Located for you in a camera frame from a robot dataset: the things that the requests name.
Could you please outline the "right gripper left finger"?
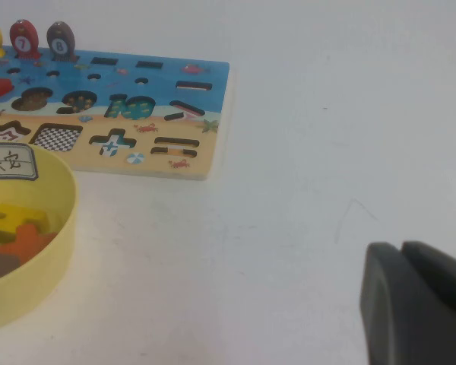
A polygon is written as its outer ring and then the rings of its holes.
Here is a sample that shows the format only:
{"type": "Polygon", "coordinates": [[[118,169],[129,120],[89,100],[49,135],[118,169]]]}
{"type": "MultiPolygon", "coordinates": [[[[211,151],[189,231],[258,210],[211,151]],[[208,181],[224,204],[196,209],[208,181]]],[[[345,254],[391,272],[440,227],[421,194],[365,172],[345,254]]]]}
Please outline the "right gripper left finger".
{"type": "Polygon", "coordinates": [[[368,245],[359,305],[370,364],[456,364],[456,312],[401,248],[368,245]]]}

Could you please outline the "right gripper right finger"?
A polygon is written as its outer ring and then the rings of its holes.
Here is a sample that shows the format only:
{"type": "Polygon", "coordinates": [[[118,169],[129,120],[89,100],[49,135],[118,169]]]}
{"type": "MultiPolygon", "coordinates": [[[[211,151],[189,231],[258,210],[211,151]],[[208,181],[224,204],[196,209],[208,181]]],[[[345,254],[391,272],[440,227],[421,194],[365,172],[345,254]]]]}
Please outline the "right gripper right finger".
{"type": "Polygon", "coordinates": [[[431,291],[456,312],[456,259],[418,241],[404,242],[401,252],[431,291]]]}

